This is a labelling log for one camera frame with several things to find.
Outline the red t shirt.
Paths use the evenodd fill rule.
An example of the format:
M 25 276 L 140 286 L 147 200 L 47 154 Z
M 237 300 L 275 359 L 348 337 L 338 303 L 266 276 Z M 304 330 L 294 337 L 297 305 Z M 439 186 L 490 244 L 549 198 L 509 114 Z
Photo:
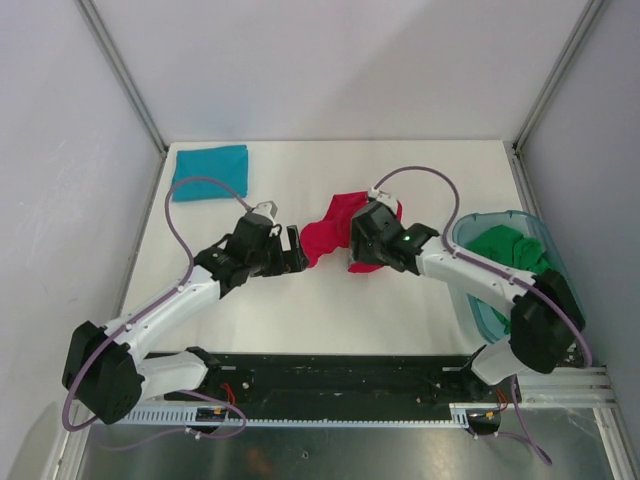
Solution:
M 336 194 L 332 197 L 325 216 L 309 223 L 300 232 L 300 244 L 314 268 L 324 255 L 338 248 L 350 247 L 351 218 L 367 204 L 366 191 Z

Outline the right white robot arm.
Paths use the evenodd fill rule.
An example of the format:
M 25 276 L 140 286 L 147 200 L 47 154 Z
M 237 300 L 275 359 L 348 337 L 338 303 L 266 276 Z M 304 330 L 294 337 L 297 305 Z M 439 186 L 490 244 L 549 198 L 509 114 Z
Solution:
M 380 201 L 369 201 L 352 217 L 350 251 L 357 263 L 442 281 L 509 318 L 508 336 L 479 349 L 461 376 L 462 391 L 473 401 L 486 400 L 499 382 L 523 371 L 552 373 L 581 338 L 584 318 L 559 272 L 507 269 L 426 225 L 403 227 Z

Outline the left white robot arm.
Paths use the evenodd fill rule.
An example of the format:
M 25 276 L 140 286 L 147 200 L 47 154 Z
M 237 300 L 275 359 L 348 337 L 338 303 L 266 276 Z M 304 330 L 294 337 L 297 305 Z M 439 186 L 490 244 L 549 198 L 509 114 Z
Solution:
M 151 351 L 162 337 L 200 310 L 221 301 L 252 277 L 304 271 L 308 260 L 296 226 L 282 227 L 256 211 L 243 215 L 232 233 L 191 258 L 183 279 L 137 311 L 97 326 L 75 329 L 62 384 L 95 419 L 113 424 L 148 398 L 189 390 L 214 397 L 218 361 L 200 347 L 161 357 Z

